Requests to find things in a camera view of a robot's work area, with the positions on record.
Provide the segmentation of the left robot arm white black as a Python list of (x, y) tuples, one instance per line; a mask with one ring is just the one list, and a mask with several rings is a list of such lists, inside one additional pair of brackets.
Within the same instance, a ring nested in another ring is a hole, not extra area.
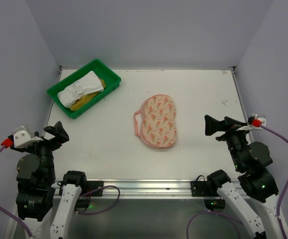
[(86, 190), (87, 179), (82, 171), (68, 171), (60, 184), (62, 194), (55, 217), (52, 216), (56, 181), (53, 151), (69, 141), (60, 121), (44, 131), (53, 135), (46, 139), (27, 126), (15, 129), (9, 136), (11, 149), (25, 152), (17, 164), (16, 198), (20, 221), (28, 227), (30, 239), (65, 239), (79, 196)]

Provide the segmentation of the yellow bra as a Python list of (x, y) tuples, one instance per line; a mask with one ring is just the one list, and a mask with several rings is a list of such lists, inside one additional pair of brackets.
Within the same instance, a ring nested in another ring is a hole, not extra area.
[(99, 78), (80, 79), (76, 81), (70, 88), (72, 98), (68, 104), (69, 109), (74, 112), (79, 110), (105, 88), (106, 84), (104, 80)]

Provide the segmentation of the carrot print laundry bag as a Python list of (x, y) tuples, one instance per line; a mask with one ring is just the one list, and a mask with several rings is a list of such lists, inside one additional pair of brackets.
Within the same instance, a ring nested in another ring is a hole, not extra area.
[(176, 107), (169, 95), (146, 99), (134, 113), (133, 121), (135, 135), (149, 147), (166, 149), (177, 141)]

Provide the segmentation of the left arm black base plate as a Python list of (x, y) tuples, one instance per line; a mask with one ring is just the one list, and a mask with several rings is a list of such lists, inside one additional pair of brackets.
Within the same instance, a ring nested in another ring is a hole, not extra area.
[[(86, 190), (82, 191), (81, 194), (84, 194), (86, 192), (90, 192), (93, 191), (97, 188), (101, 188), (104, 186), (104, 182), (103, 181), (87, 181), (87, 186), (86, 186)], [(56, 184), (54, 184), (54, 188), (56, 189), (55, 191), (55, 198), (60, 198), (62, 196), (62, 192), (63, 192), (63, 183), (62, 181), (57, 182)], [(87, 209), (90, 209), (93, 207), (92, 202), (91, 202), (91, 197), (101, 197), (103, 195), (103, 190), (99, 190), (97, 192), (94, 192), (92, 194), (88, 194), (87, 196), (84, 196), (82, 198), (79, 198), (76, 202), (76, 205), (74, 207), (75, 211), (78, 210), (82, 210), (82, 211), (86, 211)]]

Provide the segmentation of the white bra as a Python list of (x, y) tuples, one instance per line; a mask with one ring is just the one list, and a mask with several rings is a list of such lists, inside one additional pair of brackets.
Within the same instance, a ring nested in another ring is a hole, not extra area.
[(100, 79), (94, 71), (90, 71), (60, 91), (57, 97), (64, 107), (76, 111), (101, 93), (105, 87), (104, 80)]

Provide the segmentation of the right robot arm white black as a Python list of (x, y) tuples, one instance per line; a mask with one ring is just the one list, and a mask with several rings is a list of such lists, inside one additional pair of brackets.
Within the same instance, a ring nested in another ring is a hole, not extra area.
[(225, 117), (218, 121), (205, 115), (205, 135), (222, 132), (217, 141), (227, 144), (239, 183), (255, 205), (253, 210), (239, 195), (231, 179), (223, 170), (207, 176), (208, 188), (217, 193), (231, 207), (253, 239), (288, 239), (288, 226), (281, 203), (285, 189), (279, 191), (273, 175), (267, 170), (272, 164), (269, 148), (258, 141), (249, 143), (246, 135), (255, 129), (265, 129), (266, 119), (253, 115), (247, 122)]

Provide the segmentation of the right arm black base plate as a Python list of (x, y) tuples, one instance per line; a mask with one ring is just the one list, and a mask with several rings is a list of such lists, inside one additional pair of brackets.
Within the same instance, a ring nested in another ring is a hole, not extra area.
[(192, 197), (203, 198), (205, 207), (212, 212), (223, 212), (226, 206), (225, 200), (213, 192), (203, 175), (199, 175), (190, 182)]

